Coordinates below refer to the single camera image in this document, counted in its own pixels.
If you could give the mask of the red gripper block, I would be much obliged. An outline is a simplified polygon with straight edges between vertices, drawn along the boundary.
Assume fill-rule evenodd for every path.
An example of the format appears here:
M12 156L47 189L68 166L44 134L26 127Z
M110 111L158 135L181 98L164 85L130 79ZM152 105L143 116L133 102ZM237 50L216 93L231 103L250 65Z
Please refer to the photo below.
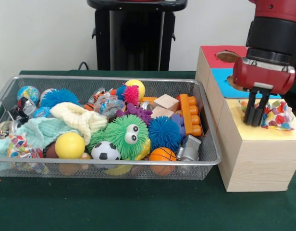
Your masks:
M250 89L243 122L254 127L261 125L270 93L263 93L255 108L258 88L271 90L272 94L285 94L292 87L295 77L295 68L290 65L269 64L239 57L233 68L233 82L242 88Z

